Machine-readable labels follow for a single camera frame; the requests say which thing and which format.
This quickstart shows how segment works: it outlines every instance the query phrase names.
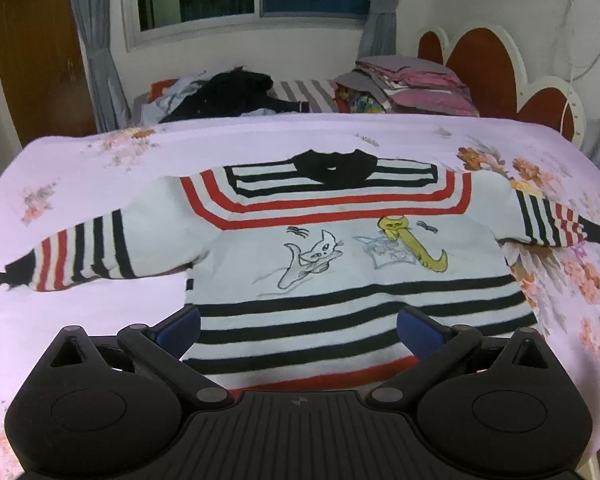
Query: white sweater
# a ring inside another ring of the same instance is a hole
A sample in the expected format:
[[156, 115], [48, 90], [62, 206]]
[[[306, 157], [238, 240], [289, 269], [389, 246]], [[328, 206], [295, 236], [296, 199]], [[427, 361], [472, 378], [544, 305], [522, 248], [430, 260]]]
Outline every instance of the white sweater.
[[202, 331], [186, 363], [232, 390], [356, 387], [410, 361], [395, 329], [405, 303], [484, 335], [535, 325], [506, 238], [600, 243], [600, 227], [491, 171], [306, 152], [160, 178], [44, 240], [0, 282], [59, 290], [193, 263], [185, 303]]

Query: red headboard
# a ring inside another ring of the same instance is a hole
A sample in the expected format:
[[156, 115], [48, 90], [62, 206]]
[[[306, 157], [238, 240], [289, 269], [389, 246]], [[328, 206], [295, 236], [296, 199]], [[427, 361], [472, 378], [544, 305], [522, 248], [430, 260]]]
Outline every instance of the red headboard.
[[418, 57], [442, 63], [469, 87], [481, 117], [514, 119], [543, 124], [560, 131], [578, 147], [586, 121], [582, 103], [563, 79], [547, 76], [531, 85], [510, 35], [497, 25], [469, 27], [451, 44], [440, 28], [426, 30], [420, 37]]

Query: white cat drawing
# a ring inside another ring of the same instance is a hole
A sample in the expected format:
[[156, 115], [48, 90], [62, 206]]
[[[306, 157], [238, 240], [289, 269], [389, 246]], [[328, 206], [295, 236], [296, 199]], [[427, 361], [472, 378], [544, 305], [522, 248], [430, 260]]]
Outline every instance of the white cat drawing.
[[337, 242], [335, 236], [324, 229], [322, 239], [307, 252], [301, 252], [296, 244], [285, 244], [285, 247], [291, 251], [291, 263], [284, 276], [280, 278], [278, 288], [285, 290], [309, 274], [318, 274], [327, 270], [331, 260], [342, 256], [342, 251], [336, 249], [340, 245], [342, 242]]

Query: floral bed sheet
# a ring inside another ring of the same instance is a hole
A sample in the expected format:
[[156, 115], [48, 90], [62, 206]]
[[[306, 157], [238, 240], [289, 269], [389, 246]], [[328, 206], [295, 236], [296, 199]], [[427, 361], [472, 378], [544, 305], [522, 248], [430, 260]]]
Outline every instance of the floral bed sheet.
[[[600, 224], [600, 172], [557, 132], [515, 121], [443, 116], [313, 115], [184, 121], [84, 139], [30, 144], [0, 178], [0, 271], [43, 238], [128, 203], [165, 174], [282, 160], [314, 149], [364, 150], [494, 171], [515, 189], [569, 205]], [[502, 251], [539, 329], [589, 405], [600, 447], [600, 245], [552, 250], [504, 242]], [[91, 335], [153, 324], [182, 304], [181, 274], [96, 280], [61, 292], [0, 286], [0, 480], [20, 465], [4, 412], [46, 346], [65, 325]]]

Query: wooden door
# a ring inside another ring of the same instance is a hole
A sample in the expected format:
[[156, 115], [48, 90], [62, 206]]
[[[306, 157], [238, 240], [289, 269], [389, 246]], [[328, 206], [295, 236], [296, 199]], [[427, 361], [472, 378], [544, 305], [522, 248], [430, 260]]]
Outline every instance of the wooden door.
[[23, 146], [96, 133], [70, 0], [0, 0], [0, 79]]

